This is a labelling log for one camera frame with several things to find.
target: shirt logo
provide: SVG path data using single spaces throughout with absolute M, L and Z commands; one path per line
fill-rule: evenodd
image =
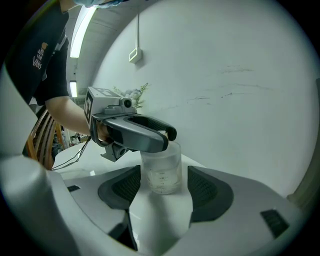
M 44 56 L 45 53 L 45 49 L 47 49 L 48 44 L 46 42 L 43 42 L 41 45 L 41 49 L 39 49 L 37 51 L 37 55 L 33 56 L 33 66 L 38 68 L 38 70 L 41 69 L 41 62 L 42 62 L 42 58 Z

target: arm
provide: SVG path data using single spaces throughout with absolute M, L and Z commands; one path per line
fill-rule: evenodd
M 68 96 L 51 98 L 45 102 L 45 106 L 53 119 L 65 128 L 80 134 L 90 135 L 84 110 Z M 97 123 L 97 132 L 101 140 L 107 140 L 107 127 L 101 122 Z

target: transparent beaker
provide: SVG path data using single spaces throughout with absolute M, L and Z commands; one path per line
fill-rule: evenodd
M 165 151 L 158 153 L 140 152 L 143 171 L 152 191 L 158 194 L 170 194 L 181 185 L 181 147 L 169 141 Z

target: liquid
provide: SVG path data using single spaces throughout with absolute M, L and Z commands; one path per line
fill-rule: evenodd
M 181 184 L 181 163 L 172 169 L 150 170 L 147 173 L 148 184 L 158 194 L 170 194 Z

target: black t-shirt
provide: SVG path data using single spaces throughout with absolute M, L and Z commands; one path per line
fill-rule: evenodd
M 68 96 L 66 62 L 69 41 L 65 27 L 69 14 L 62 13 L 59 1 L 47 3 L 23 28 L 6 58 L 7 71 L 28 104 L 38 105 Z

